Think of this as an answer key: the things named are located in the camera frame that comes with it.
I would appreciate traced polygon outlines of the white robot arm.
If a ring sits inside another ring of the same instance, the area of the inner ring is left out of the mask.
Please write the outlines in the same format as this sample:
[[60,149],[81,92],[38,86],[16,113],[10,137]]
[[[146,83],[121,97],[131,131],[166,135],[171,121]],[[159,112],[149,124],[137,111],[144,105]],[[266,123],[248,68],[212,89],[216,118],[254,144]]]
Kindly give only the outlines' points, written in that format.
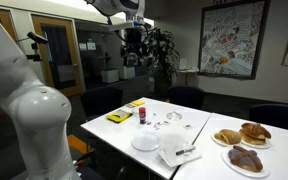
[[39,80],[1,23],[0,108],[15,126],[27,180],[81,180],[66,134],[70,101]]

